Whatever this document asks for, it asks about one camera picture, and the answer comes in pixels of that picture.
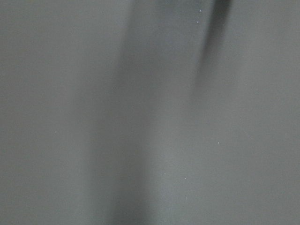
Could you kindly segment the grey laptop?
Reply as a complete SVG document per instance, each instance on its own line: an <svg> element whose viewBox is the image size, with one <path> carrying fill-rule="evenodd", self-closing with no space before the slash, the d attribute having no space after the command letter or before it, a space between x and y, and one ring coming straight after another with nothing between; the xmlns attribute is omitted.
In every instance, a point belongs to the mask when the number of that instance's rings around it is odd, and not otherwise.
<svg viewBox="0 0 300 225"><path fill-rule="evenodd" d="M3 0L3 225L297 225L297 0Z"/></svg>

